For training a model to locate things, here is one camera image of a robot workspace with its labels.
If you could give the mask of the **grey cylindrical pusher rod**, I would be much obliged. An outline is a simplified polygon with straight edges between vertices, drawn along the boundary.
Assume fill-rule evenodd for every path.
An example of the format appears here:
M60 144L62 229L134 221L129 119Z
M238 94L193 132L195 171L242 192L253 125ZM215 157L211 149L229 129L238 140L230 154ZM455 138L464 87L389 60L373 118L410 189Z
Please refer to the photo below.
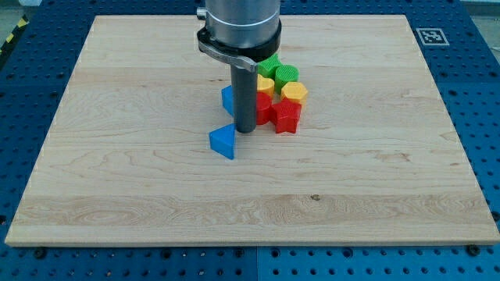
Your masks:
M231 66L230 75L236 130L251 133L256 128L257 72Z

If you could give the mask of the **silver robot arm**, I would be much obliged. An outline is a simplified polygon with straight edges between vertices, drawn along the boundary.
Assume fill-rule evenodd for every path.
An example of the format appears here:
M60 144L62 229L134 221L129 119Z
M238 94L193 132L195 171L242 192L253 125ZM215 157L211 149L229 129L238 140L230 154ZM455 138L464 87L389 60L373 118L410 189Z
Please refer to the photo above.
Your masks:
M197 17L198 49L230 66L236 130L256 127L258 63L280 46L280 2L277 0L205 0Z

